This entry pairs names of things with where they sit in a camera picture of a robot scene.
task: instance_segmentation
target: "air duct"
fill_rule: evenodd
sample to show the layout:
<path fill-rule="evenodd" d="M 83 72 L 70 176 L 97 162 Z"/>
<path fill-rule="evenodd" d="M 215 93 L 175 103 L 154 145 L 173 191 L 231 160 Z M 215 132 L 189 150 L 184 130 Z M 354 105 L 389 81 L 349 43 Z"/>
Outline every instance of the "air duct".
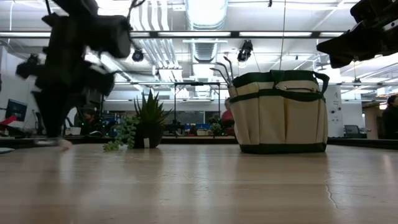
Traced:
<path fill-rule="evenodd" d="M 190 30 L 222 30 L 228 0 L 185 0 L 185 12 Z M 192 44 L 193 57 L 200 63 L 210 63 L 217 53 L 216 43 Z"/>

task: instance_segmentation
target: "ceiling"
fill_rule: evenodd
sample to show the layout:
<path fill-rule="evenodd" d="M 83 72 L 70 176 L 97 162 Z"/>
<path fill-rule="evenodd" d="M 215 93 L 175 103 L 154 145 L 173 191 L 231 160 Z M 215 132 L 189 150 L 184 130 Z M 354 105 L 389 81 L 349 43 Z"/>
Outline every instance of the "ceiling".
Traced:
<path fill-rule="evenodd" d="M 162 20 L 164 13 L 162 5 L 167 1 L 167 20 Z M 209 20 L 217 12 L 218 8 L 215 2 L 227 0 L 200 0 L 201 4 L 196 5 L 194 10 L 198 13 L 200 19 Z M 97 0 L 100 6 L 101 14 L 127 14 L 129 1 Z M 273 0 L 272 7 L 268 7 L 268 1 L 256 0 L 229 0 L 226 7 L 226 16 L 224 18 L 222 30 L 240 30 L 240 31 L 345 31 L 351 29 L 356 23 L 349 13 L 349 9 L 354 6 L 358 0 L 287 0 L 286 8 L 283 0 Z M 147 16 L 145 16 L 145 7 L 132 12 L 133 27 L 145 27 L 149 30 L 164 29 L 162 22 L 167 21 L 170 30 L 189 30 L 187 22 L 185 4 L 183 0 L 147 0 Z M 51 4 L 52 10 L 64 14 L 56 5 Z M 152 8 L 156 8 L 157 19 L 152 13 Z M 0 2 L 0 30 L 13 31 L 50 31 L 49 27 L 40 19 L 47 14 L 44 0 L 3 0 Z M 236 60 L 237 52 L 242 46 L 244 39 L 222 39 L 216 48 L 216 57 L 212 62 L 223 62 L 227 64 L 223 56 L 227 55 L 233 61 L 233 73 L 235 76 L 247 72 L 267 72 L 270 69 L 281 70 L 313 70 L 314 62 L 319 62 L 322 58 L 317 52 L 317 42 L 323 40 L 317 39 L 252 39 L 254 54 L 244 65 Z M 223 80 L 217 73 L 209 73 L 208 66 L 201 66 L 201 72 L 198 72 L 199 66 L 193 59 L 193 50 L 191 44 L 186 44 L 187 39 L 172 39 L 173 52 L 178 60 L 179 75 L 186 80 L 194 78 L 207 77 L 208 81 Z M 116 66 L 126 70 L 135 70 L 141 75 L 131 75 L 134 82 L 149 82 L 160 79 L 162 82 L 167 80 L 164 77 L 153 76 L 153 71 L 159 66 L 159 61 L 153 61 L 147 54 L 147 49 L 140 40 L 135 40 L 139 47 L 143 47 L 146 59 L 142 62 L 133 62 L 131 57 L 125 60 L 113 60 Z M 41 48 L 48 44 L 47 39 L 11 39 L 9 49 L 15 55 L 26 57 L 29 53 L 41 52 Z M 153 47 L 158 47 L 167 62 L 167 54 L 161 41 L 155 42 Z M 341 81 L 351 82 L 355 76 L 368 78 L 366 82 L 382 82 L 383 80 L 396 75 L 397 68 L 396 55 L 390 57 L 379 57 L 368 62 L 353 63 L 340 69 Z M 117 77 L 117 82 L 125 82 L 122 77 Z"/>

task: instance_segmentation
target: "table surface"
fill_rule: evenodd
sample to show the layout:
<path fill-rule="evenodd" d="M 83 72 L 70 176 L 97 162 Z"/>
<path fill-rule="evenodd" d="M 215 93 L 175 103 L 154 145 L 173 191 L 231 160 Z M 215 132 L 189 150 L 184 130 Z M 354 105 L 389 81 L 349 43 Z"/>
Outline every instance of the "table surface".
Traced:
<path fill-rule="evenodd" d="M 0 155 L 1 223 L 394 223 L 398 152 L 328 146 L 256 156 L 234 145 Z"/>

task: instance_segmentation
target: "bag handle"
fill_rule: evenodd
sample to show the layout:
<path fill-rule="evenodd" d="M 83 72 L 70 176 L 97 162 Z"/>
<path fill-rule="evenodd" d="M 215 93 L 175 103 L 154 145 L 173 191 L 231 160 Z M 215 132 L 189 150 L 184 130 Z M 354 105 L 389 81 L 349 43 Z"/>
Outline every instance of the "bag handle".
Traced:
<path fill-rule="evenodd" d="M 282 82 L 285 80 L 285 72 L 283 70 L 271 70 L 271 76 L 274 79 L 274 86 L 272 87 L 273 89 L 276 89 L 276 85 L 278 85 L 278 83 Z M 322 91 L 321 94 L 323 95 L 329 85 L 329 76 L 322 74 L 322 73 L 318 73 L 318 72 L 313 72 L 313 71 L 306 71 L 306 70 L 301 70 L 301 71 L 296 71 L 298 73 L 302 73 L 302 74 L 311 74 L 314 75 L 315 78 L 319 78 L 320 80 L 322 80 Z"/>

